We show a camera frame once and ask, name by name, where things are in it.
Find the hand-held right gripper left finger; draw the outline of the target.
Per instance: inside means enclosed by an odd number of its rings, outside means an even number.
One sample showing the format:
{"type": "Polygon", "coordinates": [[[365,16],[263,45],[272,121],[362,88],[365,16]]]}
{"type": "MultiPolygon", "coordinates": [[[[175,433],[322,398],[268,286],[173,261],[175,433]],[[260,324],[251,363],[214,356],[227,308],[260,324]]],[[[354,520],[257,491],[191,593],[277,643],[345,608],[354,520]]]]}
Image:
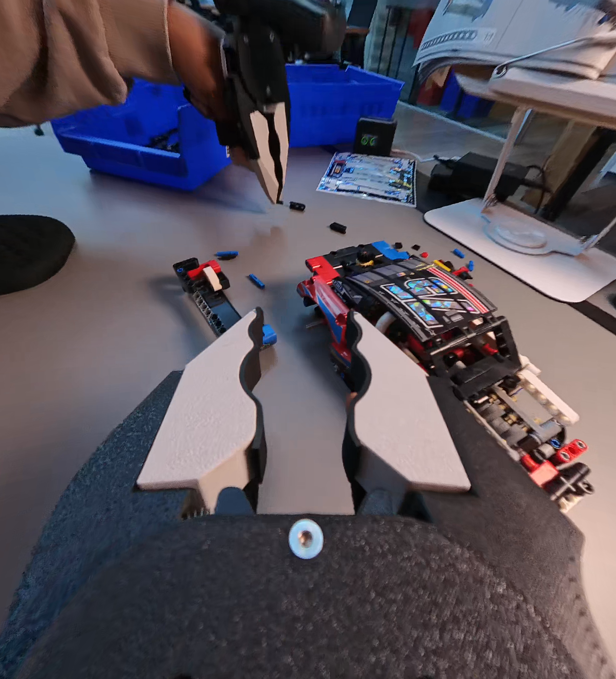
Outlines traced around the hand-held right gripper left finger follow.
{"type": "Polygon", "coordinates": [[[248,312],[186,366],[136,480],[146,492],[186,490],[213,513],[219,493],[240,489],[258,507],[267,461],[261,378],[264,314],[248,312]]]}

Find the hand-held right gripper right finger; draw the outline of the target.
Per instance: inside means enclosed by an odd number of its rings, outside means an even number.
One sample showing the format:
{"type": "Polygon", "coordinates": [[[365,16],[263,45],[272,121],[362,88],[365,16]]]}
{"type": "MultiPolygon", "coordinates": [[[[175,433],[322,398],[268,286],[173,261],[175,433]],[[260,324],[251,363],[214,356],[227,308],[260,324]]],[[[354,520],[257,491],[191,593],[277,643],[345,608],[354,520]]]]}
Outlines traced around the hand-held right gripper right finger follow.
{"type": "Polygon", "coordinates": [[[470,479],[425,372],[359,312],[346,343],[355,393],[343,453],[349,479],[368,494],[462,494],[470,479]]]}

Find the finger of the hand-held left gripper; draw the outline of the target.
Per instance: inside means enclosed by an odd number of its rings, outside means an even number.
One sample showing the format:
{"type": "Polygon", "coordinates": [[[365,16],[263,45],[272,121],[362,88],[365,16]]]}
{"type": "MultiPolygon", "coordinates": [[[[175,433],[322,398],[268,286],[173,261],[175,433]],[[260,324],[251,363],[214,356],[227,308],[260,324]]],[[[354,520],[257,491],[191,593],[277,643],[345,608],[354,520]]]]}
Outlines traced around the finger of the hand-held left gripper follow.
{"type": "Polygon", "coordinates": [[[283,202],[289,150],[289,123],[285,103],[278,103],[275,107],[275,134],[277,137],[275,152],[275,170],[278,181],[277,203],[280,204],[283,202]]]}
{"type": "Polygon", "coordinates": [[[274,122],[275,112],[280,105],[271,105],[267,113],[259,110],[249,115],[250,134],[256,148],[257,158],[250,161],[261,188],[273,204],[280,199],[280,182],[277,179],[275,160],[270,150],[270,123],[274,122]]]}

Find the black lego frame sub-assembly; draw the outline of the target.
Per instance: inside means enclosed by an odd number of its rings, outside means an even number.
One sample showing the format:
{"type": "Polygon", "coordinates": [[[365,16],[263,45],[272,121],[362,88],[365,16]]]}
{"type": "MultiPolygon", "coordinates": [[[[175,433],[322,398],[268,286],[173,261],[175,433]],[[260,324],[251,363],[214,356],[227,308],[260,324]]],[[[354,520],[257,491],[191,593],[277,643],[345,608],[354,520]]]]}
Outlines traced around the black lego frame sub-assembly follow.
{"type": "Polygon", "coordinates": [[[174,263],[173,270],[216,337],[225,334],[242,319],[228,298],[230,281],[218,260],[185,259],[174,263]]]}

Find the person's left forearm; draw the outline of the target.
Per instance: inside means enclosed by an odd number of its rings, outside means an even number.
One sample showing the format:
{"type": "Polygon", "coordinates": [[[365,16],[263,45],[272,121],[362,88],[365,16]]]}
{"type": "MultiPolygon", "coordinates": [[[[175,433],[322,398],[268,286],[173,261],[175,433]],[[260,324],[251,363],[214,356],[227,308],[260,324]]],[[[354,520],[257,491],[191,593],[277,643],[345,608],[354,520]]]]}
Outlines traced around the person's left forearm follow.
{"type": "Polygon", "coordinates": [[[166,1],[0,1],[0,127],[121,104],[133,79],[178,84],[166,1]]]}

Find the lego sticker sheet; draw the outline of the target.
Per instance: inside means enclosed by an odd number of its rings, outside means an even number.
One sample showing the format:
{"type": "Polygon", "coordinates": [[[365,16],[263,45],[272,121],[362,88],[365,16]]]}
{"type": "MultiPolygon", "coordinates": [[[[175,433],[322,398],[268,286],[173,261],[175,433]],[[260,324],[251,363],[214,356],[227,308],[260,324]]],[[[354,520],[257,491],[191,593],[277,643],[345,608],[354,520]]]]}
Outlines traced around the lego sticker sheet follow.
{"type": "Polygon", "coordinates": [[[317,191],[416,208],[415,157],[337,152],[317,191]]]}

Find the red blue lego car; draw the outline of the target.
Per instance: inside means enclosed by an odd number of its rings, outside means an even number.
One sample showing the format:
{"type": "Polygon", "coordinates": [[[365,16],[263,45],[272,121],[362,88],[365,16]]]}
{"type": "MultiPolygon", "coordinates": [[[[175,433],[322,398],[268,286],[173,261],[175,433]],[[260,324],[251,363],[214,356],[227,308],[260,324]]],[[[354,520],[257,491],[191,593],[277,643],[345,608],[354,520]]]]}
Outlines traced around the red blue lego car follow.
{"type": "Polygon", "coordinates": [[[359,312],[426,375],[448,381],[458,400],[531,480],[567,513],[591,496],[588,447],[567,441],[579,415],[516,347],[507,319],[473,287],[473,265],[429,260],[385,241],[307,259],[297,294],[329,327],[336,373],[353,392],[349,312],[359,312]]]}

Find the pile of loose lego pieces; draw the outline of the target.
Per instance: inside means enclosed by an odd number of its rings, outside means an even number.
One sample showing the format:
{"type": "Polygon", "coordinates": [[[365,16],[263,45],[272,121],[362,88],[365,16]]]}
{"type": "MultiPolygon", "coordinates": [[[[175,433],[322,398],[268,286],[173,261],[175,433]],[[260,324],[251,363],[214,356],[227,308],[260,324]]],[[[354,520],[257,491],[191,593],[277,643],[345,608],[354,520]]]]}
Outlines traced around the pile of loose lego pieces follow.
{"type": "Polygon", "coordinates": [[[403,244],[399,241],[393,243],[393,249],[401,255],[409,255],[410,259],[419,260],[424,265],[433,266],[447,274],[455,276],[465,282],[470,282],[473,279],[474,262],[466,259],[465,253],[457,248],[451,250],[452,256],[458,260],[462,266],[455,267],[453,259],[431,259],[427,251],[422,251],[418,244],[412,245],[412,252],[404,249],[403,244]]]}

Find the lego instruction booklet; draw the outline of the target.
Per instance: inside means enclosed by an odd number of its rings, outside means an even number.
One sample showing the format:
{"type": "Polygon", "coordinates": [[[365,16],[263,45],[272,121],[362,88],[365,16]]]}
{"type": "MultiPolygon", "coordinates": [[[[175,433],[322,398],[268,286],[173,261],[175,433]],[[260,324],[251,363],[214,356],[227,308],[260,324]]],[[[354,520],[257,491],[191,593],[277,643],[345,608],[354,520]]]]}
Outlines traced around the lego instruction booklet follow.
{"type": "Polygon", "coordinates": [[[616,1],[441,1],[414,66],[475,64],[616,76],[616,1]]]}

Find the person's left hand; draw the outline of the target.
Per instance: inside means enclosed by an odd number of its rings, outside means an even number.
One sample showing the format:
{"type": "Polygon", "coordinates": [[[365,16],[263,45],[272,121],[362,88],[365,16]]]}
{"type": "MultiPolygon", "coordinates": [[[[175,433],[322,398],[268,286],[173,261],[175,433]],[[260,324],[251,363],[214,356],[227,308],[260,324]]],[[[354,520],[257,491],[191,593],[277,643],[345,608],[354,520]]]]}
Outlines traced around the person's left hand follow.
{"type": "Polygon", "coordinates": [[[214,122],[229,122],[220,52],[223,32],[176,1],[168,4],[167,29],[173,70],[191,104],[214,122]]]}

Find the blue storage bin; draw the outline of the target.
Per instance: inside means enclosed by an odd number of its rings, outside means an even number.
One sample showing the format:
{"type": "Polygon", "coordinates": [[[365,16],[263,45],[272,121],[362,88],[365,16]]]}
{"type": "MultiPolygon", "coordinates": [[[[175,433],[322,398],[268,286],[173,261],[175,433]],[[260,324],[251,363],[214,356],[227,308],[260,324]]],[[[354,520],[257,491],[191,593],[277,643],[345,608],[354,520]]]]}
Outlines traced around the blue storage bin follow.
{"type": "Polygon", "coordinates": [[[287,64],[291,148],[352,143],[362,117],[392,118],[404,82],[355,66],[287,64]]]}
{"type": "Polygon", "coordinates": [[[126,101],[52,120],[66,153],[98,173],[193,191],[230,165],[215,124],[179,86],[134,80],[126,101]]]}

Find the small black device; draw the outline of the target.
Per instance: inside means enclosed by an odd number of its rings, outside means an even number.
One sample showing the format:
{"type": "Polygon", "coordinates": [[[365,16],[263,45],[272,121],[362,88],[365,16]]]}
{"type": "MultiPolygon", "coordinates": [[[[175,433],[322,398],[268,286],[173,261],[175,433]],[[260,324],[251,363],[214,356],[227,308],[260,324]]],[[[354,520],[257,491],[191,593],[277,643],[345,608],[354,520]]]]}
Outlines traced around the small black device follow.
{"type": "Polygon", "coordinates": [[[391,157],[397,121],[380,117],[360,117],[355,127],[353,153],[391,157]]]}

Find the black power adapter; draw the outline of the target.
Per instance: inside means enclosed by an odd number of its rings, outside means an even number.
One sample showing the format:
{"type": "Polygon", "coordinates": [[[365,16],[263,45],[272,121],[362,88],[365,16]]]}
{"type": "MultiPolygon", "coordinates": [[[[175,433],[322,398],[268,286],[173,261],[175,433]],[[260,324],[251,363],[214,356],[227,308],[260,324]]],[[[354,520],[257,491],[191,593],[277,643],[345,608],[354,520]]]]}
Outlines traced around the black power adapter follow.
{"type": "MultiPolygon", "coordinates": [[[[497,159],[469,152],[458,158],[435,155],[427,188],[459,198],[483,198],[497,165],[497,159]]],[[[508,162],[495,190],[497,200],[503,202],[513,196],[523,184],[529,169],[508,162]]]]}

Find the white book stand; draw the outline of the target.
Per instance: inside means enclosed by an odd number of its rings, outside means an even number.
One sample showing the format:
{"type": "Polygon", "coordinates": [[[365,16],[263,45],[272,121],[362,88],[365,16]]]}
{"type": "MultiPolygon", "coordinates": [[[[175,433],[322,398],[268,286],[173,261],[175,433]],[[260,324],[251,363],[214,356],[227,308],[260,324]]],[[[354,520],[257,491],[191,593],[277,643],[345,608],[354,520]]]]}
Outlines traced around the white book stand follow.
{"type": "Polygon", "coordinates": [[[615,83],[525,66],[535,57],[586,44],[616,47],[616,29],[511,58],[498,64],[489,79],[457,75],[468,94],[513,105],[515,111],[483,199],[429,210],[424,215],[439,232],[545,296],[566,303],[585,301],[616,280],[616,258],[598,249],[598,243],[616,225],[616,216],[600,233],[579,239],[500,202],[496,189],[529,110],[616,132],[615,83]]]}

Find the black rounded pad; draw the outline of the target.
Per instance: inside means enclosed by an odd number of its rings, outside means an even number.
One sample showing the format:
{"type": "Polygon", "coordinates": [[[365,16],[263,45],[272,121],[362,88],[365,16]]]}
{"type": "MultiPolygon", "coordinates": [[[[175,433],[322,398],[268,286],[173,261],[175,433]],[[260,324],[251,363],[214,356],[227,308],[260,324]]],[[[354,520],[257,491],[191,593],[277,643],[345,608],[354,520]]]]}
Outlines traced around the black rounded pad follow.
{"type": "Polygon", "coordinates": [[[39,215],[0,215],[0,295],[44,283],[62,267],[75,246],[61,221],[39,215]]]}

